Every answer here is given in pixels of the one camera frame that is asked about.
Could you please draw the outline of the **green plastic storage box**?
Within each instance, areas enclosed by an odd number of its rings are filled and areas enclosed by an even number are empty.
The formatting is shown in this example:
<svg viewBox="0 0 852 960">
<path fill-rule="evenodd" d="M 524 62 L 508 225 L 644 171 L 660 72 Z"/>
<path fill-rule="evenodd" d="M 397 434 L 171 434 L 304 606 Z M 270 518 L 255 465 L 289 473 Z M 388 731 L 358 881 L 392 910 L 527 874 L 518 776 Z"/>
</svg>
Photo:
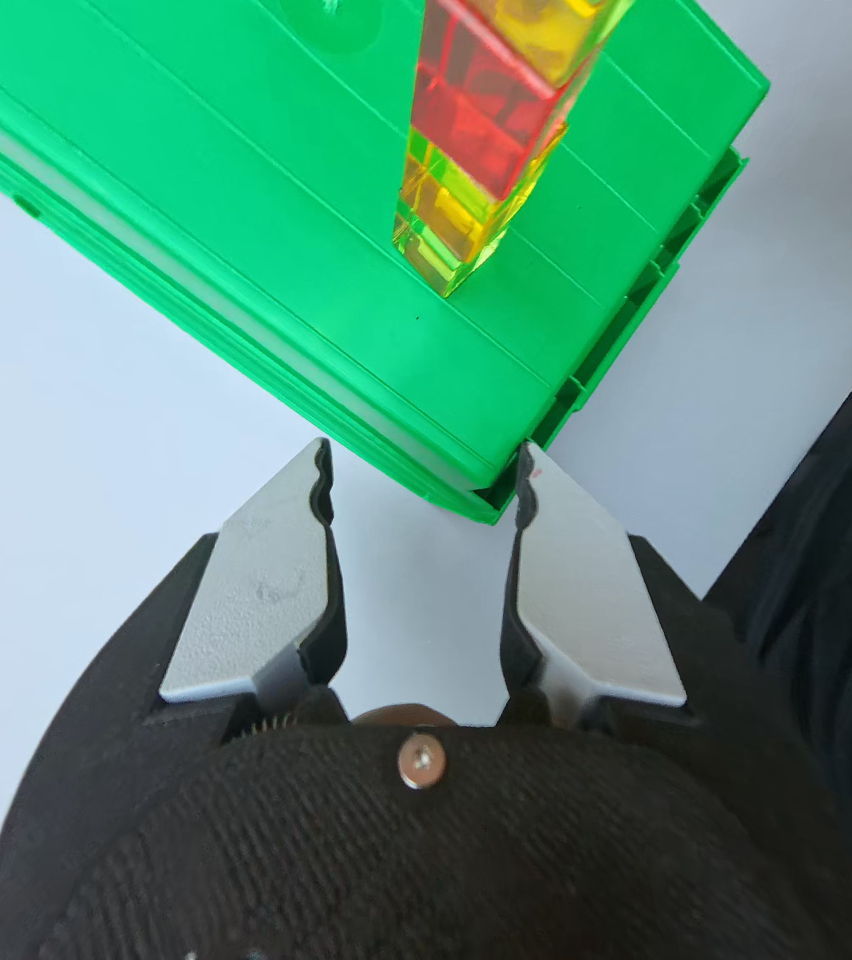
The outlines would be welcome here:
<svg viewBox="0 0 852 960">
<path fill-rule="evenodd" d="M 496 252 L 393 243 L 427 2 L 0 1 L 0 191 L 427 501 L 494 524 L 745 168 L 770 83 L 631 2 Z"/>
</svg>

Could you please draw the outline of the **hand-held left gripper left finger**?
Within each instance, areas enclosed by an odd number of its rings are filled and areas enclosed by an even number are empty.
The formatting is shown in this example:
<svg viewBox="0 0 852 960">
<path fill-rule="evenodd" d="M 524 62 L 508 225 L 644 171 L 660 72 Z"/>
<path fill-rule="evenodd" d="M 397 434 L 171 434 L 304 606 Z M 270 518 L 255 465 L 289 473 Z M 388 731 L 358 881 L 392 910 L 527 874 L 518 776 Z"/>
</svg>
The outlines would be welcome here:
<svg viewBox="0 0 852 960">
<path fill-rule="evenodd" d="M 252 696 L 291 711 L 348 651 L 332 531 L 333 462 L 315 438 L 217 534 L 159 695 L 166 704 Z"/>
</svg>

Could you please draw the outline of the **red transparent cube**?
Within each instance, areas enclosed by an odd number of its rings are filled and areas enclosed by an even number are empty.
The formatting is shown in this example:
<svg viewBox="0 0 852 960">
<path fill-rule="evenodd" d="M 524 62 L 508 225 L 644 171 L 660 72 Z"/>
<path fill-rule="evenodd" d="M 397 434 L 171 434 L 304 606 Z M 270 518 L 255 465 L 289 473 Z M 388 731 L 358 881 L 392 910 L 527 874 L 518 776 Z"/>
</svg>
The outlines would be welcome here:
<svg viewBox="0 0 852 960">
<path fill-rule="evenodd" d="M 504 200 L 564 123 L 591 66 L 552 86 L 471 6 L 428 1 L 410 124 Z"/>
</svg>

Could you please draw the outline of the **person's black clothing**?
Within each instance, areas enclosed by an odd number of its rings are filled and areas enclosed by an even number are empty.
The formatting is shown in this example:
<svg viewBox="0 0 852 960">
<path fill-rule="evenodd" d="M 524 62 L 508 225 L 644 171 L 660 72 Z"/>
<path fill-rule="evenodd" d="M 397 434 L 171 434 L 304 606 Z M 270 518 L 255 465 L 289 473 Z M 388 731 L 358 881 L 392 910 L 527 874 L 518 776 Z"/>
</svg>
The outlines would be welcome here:
<svg viewBox="0 0 852 960">
<path fill-rule="evenodd" d="M 852 855 L 852 391 L 705 601 L 784 698 Z"/>
</svg>

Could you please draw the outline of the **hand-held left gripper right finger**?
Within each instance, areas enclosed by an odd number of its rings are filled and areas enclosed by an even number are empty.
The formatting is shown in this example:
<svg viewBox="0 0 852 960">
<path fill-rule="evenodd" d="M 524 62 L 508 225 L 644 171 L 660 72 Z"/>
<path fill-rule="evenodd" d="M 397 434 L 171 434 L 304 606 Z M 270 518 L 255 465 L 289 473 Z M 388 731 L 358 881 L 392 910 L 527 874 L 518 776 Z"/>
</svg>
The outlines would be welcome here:
<svg viewBox="0 0 852 960">
<path fill-rule="evenodd" d="M 607 700 L 680 711 L 687 692 L 625 529 L 539 446 L 516 474 L 516 533 L 500 666 L 553 725 L 585 725 Z"/>
</svg>

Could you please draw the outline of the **lime transparent cube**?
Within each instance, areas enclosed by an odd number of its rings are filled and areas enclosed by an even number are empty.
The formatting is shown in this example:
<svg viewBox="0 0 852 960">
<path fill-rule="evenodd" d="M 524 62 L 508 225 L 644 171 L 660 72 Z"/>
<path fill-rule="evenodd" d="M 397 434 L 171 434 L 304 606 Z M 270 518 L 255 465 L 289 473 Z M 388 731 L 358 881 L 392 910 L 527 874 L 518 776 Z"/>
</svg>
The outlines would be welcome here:
<svg viewBox="0 0 852 960">
<path fill-rule="evenodd" d="M 446 299 L 496 253 L 509 228 L 503 227 L 469 260 L 461 260 L 432 228 L 406 206 L 395 213 L 392 243 L 439 296 Z"/>
</svg>

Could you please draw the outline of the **yellow transparent cube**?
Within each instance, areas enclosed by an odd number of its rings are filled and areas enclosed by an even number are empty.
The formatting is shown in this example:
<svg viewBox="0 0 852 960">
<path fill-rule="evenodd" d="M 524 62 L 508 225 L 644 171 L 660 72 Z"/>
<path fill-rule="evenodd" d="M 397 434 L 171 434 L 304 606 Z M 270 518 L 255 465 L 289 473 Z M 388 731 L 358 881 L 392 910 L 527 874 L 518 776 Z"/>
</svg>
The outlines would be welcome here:
<svg viewBox="0 0 852 960">
<path fill-rule="evenodd" d="M 482 265 L 496 250 L 509 223 L 528 200 L 567 126 L 520 175 L 506 198 L 492 196 L 460 165 L 415 127 L 408 131 L 405 167 L 398 193 L 394 239 L 411 229 L 439 253 L 470 267 Z"/>
<path fill-rule="evenodd" d="M 632 2 L 427 2 L 413 106 L 569 112 Z"/>
</svg>

